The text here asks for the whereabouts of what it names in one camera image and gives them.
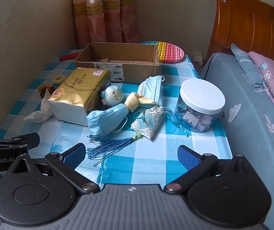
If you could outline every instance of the checkered tablecloth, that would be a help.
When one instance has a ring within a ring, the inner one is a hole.
[[[65,51],[60,55],[73,52]],[[63,122],[54,116],[43,123],[23,121],[25,116],[40,110],[41,97],[37,90],[38,87],[42,83],[51,84],[52,78],[56,75],[68,76],[75,69],[73,60],[59,62],[59,56],[32,82],[0,127],[0,138],[37,132],[40,135],[40,144],[37,148],[29,151],[32,158],[42,158],[53,151],[62,153],[77,143],[84,143],[86,147],[94,146],[88,143],[88,127]],[[199,75],[188,56],[177,64],[161,64],[160,72],[165,77],[163,105],[174,111],[182,82],[190,78],[199,78]],[[139,86],[126,83],[117,85],[126,95],[132,91],[136,92]],[[135,132],[130,129],[130,125],[134,121],[132,115],[133,113],[128,114],[128,121],[124,128],[118,133],[111,133],[111,137],[122,139],[135,136]],[[97,182],[100,187],[105,183],[156,183],[164,187],[166,183],[186,172],[177,159],[177,149],[181,144],[200,154],[212,153],[218,158],[232,158],[220,119],[216,120],[213,128],[208,132],[187,132],[188,137],[169,119],[164,118],[152,140],[141,137],[97,167],[93,167],[97,161],[85,158],[76,171]]]

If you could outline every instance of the red object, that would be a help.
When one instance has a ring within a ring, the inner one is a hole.
[[[79,56],[80,53],[81,52],[76,52],[76,53],[62,55],[62,56],[60,56],[59,61],[75,59],[77,56]]]

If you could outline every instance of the pop it fidget toy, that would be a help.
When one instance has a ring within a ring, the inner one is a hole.
[[[161,41],[147,41],[141,44],[144,45],[157,45],[158,48],[158,56],[160,63],[177,63],[183,60],[184,58],[184,51],[179,47]]]

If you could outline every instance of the pink curtain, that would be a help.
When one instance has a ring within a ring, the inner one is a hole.
[[[73,0],[79,48],[90,42],[140,43],[135,0]]]

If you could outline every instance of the power plug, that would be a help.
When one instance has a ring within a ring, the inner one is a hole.
[[[193,57],[193,61],[198,62],[200,66],[203,65],[203,57],[202,57],[202,56],[195,55],[195,56]]]

